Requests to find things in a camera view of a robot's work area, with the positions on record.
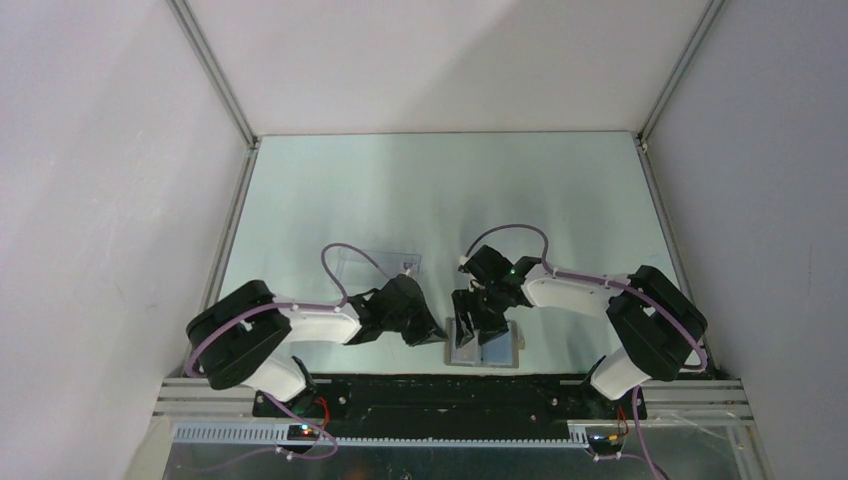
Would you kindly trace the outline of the grey felt card holder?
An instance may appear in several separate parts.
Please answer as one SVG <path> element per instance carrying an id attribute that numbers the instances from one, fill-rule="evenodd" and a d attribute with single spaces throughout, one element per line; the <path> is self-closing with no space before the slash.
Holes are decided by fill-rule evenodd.
<path id="1" fill-rule="evenodd" d="M 479 343 L 475 336 L 462 347 L 456 346 L 459 330 L 456 320 L 449 318 L 448 340 L 446 342 L 444 363 L 451 367 L 517 369 L 519 352 L 525 348 L 524 337 L 516 321 L 508 320 L 505 334 L 485 344 Z"/>

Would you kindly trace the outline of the clear plastic card box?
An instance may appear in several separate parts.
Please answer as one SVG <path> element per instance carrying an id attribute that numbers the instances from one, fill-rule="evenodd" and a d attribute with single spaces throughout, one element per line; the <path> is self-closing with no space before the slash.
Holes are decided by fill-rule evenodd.
<path id="1" fill-rule="evenodd" d="M 374 250 L 364 250 L 364 254 L 360 254 L 340 247 L 335 275 L 345 286 L 380 287 L 389 278 L 401 274 L 399 262 L 407 256 L 418 257 L 421 270 L 422 257 L 418 254 Z"/>

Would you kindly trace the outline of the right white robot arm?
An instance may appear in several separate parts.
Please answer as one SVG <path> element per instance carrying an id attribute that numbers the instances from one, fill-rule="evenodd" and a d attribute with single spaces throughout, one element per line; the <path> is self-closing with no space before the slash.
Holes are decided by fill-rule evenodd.
<path id="1" fill-rule="evenodd" d="M 620 348 L 590 371 L 581 392 L 585 411 L 606 418 L 622 397 L 648 380 L 670 382 L 696 354 L 696 370 L 708 358 L 700 342 L 708 322 L 660 270 L 642 265 L 629 275 L 591 276 L 559 270 L 540 257 L 511 262 L 484 245 L 459 260 L 469 286 L 452 294 L 457 322 L 468 331 L 497 336 L 513 308 L 556 308 L 611 325 Z"/>

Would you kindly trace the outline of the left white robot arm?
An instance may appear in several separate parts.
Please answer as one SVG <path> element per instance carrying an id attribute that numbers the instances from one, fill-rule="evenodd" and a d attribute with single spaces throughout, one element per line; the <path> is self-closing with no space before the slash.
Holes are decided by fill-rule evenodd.
<path id="1" fill-rule="evenodd" d="M 338 305 L 278 302 L 264 281 L 251 280 L 188 323 L 191 352 L 184 370 L 214 390 L 248 386 L 299 417 L 315 406 L 314 381 L 301 359 L 278 358 L 275 350 L 302 342 L 356 346 L 385 332 L 399 334 L 410 347 L 447 337 L 407 275 Z"/>

